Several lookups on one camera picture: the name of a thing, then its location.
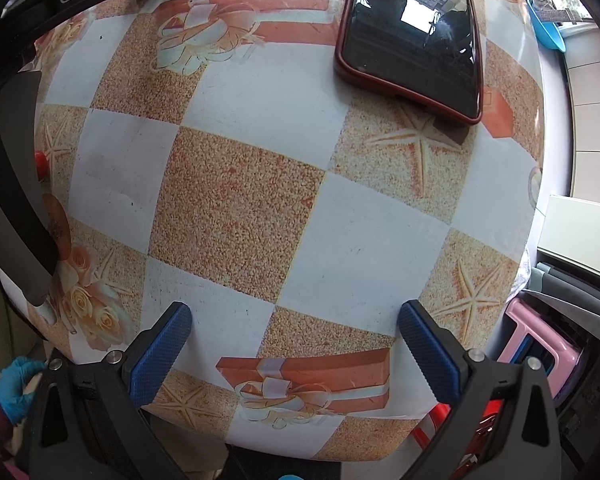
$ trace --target metal screw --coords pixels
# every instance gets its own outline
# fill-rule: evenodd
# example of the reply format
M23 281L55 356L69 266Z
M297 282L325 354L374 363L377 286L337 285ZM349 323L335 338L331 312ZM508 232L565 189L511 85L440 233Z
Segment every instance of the metal screw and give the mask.
M471 361L476 363L484 361L484 352L479 348L469 348L469 351L466 354L469 356Z
M53 370L53 371L59 370L61 366L62 366L62 359L59 359L59 358L52 359L51 362L49 363L49 369Z
M112 350L107 354L105 359L107 360L107 363L112 365L119 363L122 361L122 350Z
M542 368L542 363L537 357L530 357L526 360L526 364L528 364L529 368L531 368L532 370L539 370L540 368Z

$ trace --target red ball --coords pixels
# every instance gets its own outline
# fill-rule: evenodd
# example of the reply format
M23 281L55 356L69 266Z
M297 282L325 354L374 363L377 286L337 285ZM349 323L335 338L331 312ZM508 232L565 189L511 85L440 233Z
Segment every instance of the red ball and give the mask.
M38 180L45 180L49 174L49 161L46 160L46 155L44 152L36 151L35 157Z

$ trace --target smartphone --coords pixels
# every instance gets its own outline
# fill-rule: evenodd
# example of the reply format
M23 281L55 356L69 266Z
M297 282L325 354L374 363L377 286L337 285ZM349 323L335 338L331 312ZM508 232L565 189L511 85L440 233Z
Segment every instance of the smartphone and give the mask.
M334 65L350 83L465 124L482 116L472 0L346 0Z

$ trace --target blue plastic bowl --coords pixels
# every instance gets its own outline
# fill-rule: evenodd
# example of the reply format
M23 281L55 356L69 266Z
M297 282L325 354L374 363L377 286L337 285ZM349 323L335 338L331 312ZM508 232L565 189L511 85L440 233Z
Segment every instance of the blue plastic bowl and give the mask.
M538 38L538 41L545 47L553 50L559 50L560 52L567 50L564 45L564 40L560 35L558 27L555 26L555 23L543 23L540 21L536 11L534 10L533 0L526 0L526 6L529 8L531 23L534 26L534 32L536 33L536 38Z

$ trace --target person's hand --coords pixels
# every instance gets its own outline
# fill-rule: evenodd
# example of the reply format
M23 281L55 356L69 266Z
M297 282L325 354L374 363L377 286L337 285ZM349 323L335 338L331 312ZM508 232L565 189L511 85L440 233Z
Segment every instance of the person's hand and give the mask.
M27 416L33 402L34 394L22 394L24 387L45 368L43 362L16 357L13 363L0 372L0 407L14 426Z

